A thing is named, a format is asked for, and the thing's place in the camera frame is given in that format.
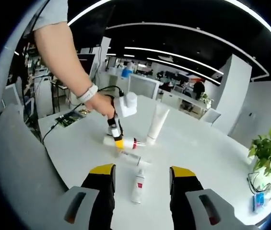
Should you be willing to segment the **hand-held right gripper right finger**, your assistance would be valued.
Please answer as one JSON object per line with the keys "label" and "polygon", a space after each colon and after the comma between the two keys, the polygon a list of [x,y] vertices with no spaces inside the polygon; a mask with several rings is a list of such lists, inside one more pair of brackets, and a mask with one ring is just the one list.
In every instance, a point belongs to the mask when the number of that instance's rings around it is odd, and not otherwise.
{"label": "hand-held right gripper right finger", "polygon": [[195,173],[171,166],[170,210],[176,230],[242,230],[234,208],[212,189],[204,189]]}

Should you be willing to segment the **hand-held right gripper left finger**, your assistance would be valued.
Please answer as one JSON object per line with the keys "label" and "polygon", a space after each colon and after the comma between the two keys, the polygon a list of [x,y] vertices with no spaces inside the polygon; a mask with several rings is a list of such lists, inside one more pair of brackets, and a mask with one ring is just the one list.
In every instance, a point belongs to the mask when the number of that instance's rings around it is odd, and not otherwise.
{"label": "hand-held right gripper left finger", "polygon": [[81,186],[58,200],[58,225],[64,230],[109,230],[115,209],[116,165],[91,169]]}

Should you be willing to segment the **person's left hand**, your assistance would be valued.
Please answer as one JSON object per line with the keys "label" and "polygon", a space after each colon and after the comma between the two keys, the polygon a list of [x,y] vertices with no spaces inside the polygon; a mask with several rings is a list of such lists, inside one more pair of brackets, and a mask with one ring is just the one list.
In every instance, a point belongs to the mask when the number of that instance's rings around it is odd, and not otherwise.
{"label": "person's left hand", "polygon": [[88,110],[95,110],[101,115],[106,116],[108,119],[112,119],[115,114],[115,109],[111,102],[111,97],[97,92],[90,100],[86,101],[84,104]]}

